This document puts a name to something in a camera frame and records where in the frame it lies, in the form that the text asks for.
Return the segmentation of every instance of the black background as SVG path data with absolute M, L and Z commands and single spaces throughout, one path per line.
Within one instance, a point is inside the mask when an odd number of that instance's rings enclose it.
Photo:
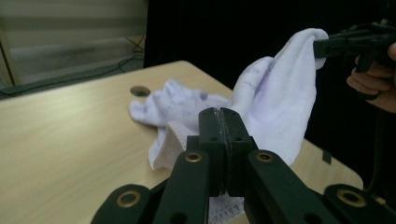
M 145 67 L 185 60 L 232 89 L 249 64 L 275 56 L 296 32 L 321 28 L 330 35 L 380 19 L 375 0 L 150 0 Z M 354 58 L 330 58 L 318 70 L 305 138 L 356 171 L 367 186 L 377 108 L 346 84 L 353 67 Z

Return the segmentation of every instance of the white cloth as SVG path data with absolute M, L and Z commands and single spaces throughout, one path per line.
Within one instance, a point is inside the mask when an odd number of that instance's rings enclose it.
M 170 80 L 145 104 L 131 102 L 132 118 L 159 130 L 149 149 L 152 169 L 173 168 L 177 155 L 186 149 L 187 136 L 199 134 L 197 114 L 208 107 L 238 112 L 259 149 L 273 151 L 291 165 L 300 151 L 316 99 L 316 70 L 325 63 L 325 59 L 315 59 L 313 42 L 327 38 L 323 30 L 314 28 L 296 33 L 275 58 L 263 57 L 245 69 L 231 100 L 188 90 Z M 242 212 L 241 198 L 211 198 L 209 223 L 223 223 Z

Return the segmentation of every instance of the small round hole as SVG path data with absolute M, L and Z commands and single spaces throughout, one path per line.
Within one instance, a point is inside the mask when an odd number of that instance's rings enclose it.
M 200 161 L 201 159 L 202 159 L 202 155 L 199 153 L 192 152 L 186 156 L 186 161 L 190 161 L 190 162 L 197 162 Z
M 128 208 L 132 207 L 140 201 L 140 193 L 135 190 L 123 192 L 117 198 L 117 205 L 119 207 Z
M 348 190 L 348 189 L 339 189 L 337 190 L 337 197 L 343 203 L 348 204 L 353 207 L 364 207 L 366 206 L 366 201 L 364 198 L 358 193 Z
M 269 154 L 269 153 L 265 153 L 265 152 L 259 152 L 256 155 L 256 159 L 259 161 L 265 161 L 265 162 L 270 162 L 274 160 L 274 157 Z
M 145 97 L 150 94 L 150 90 L 147 87 L 144 86 L 134 86 L 130 89 L 130 92 L 134 96 L 138 97 Z

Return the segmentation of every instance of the floor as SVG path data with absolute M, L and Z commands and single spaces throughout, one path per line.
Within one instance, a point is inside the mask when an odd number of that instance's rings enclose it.
M 0 100 L 143 68 L 145 36 L 12 49 L 20 84 L 0 83 Z

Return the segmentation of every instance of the black metal bracket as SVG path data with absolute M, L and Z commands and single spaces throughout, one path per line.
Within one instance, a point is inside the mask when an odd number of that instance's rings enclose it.
M 353 25 L 338 34 L 329 35 L 329 39 L 314 42 L 316 58 L 360 55 L 356 71 L 366 72 L 374 60 L 394 67 L 388 55 L 388 47 L 396 42 L 396 28 L 388 20 Z
M 203 224 L 209 197 L 224 192 L 245 198 L 250 223 L 396 223 L 394 210 L 360 189 L 339 184 L 315 193 L 278 155 L 259 150 L 230 109 L 203 110 L 199 126 L 166 181 L 114 190 L 92 224 Z

